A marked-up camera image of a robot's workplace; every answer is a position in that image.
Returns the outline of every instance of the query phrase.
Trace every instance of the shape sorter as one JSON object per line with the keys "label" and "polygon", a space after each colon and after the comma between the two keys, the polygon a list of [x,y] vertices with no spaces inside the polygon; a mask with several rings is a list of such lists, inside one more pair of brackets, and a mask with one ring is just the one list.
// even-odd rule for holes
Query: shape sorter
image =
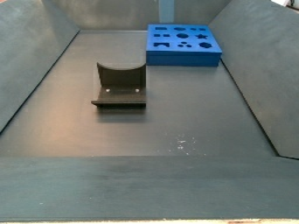
{"label": "shape sorter", "polygon": [[148,66],[216,67],[220,55],[221,50],[206,25],[148,25]]}

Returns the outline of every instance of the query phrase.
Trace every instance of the dark gray surface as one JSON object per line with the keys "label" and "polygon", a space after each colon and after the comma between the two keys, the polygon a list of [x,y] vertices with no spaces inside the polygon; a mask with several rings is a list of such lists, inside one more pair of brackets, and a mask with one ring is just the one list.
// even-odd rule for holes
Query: dark gray surface
{"label": "dark gray surface", "polygon": [[222,61],[284,157],[299,158],[299,17],[270,1],[234,0],[209,24]]}
{"label": "dark gray surface", "polygon": [[2,157],[272,157],[218,67],[146,67],[146,108],[100,111],[96,63],[145,61],[144,31],[82,31],[0,137]]}
{"label": "dark gray surface", "polygon": [[[157,0],[51,1],[82,30],[146,30],[148,24],[158,23]],[[229,1],[188,0],[185,3],[185,0],[174,0],[173,22],[206,24]]]}
{"label": "dark gray surface", "polygon": [[1,3],[0,27],[1,131],[78,28],[46,0]]}
{"label": "dark gray surface", "polygon": [[277,157],[1,158],[0,221],[299,218]]}

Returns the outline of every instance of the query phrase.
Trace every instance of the gray wall panel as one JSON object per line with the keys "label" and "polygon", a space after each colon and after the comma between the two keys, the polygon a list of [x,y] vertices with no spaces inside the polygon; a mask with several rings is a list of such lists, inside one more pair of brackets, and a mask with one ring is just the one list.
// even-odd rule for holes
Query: gray wall panel
{"label": "gray wall panel", "polygon": [[276,157],[5,157],[0,221],[297,219],[297,169]]}
{"label": "gray wall panel", "polygon": [[[157,0],[51,0],[84,30],[145,30],[158,23]],[[230,0],[174,0],[174,23],[206,24]]]}
{"label": "gray wall panel", "polygon": [[297,15],[269,1],[234,0],[209,25],[256,119],[290,158],[299,158],[297,23]]}
{"label": "gray wall panel", "polygon": [[176,0],[174,22],[208,24],[230,0]]}
{"label": "gray wall panel", "polygon": [[46,0],[0,5],[0,131],[78,28]]}
{"label": "gray wall panel", "polygon": [[84,30],[144,30],[158,22],[154,0],[51,0]]}

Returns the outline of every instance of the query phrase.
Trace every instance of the black bracket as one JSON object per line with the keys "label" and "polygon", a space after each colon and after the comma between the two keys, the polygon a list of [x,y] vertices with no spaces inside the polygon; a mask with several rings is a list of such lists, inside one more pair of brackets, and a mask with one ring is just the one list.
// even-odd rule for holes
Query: black bracket
{"label": "black bracket", "polygon": [[100,90],[97,100],[102,106],[145,106],[145,65],[130,69],[113,69],[97,63]]}

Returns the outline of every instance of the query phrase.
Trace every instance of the circular hole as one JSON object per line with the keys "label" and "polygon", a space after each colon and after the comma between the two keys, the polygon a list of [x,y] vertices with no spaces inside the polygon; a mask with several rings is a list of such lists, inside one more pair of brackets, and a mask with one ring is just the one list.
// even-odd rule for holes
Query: circular hole
{"label": "circular hole", "polygon": [[174,27],[173,28],[176,31],[184,31],[185,29],[184,28],[181,28],[181,27]]}
{"label": "circular hole", "polygon": [[185,33],[178,33],[176,35],[176,37],[180,38],[180,39],[186,39],[189,37],[189,35],[186,35]]}
{"label": "circular hole", "polygon": [[201,42],[200,43],[200,47],[202,47],[202,48],[210,48],[210,44],[209,43],[205,43],[205,42]]}

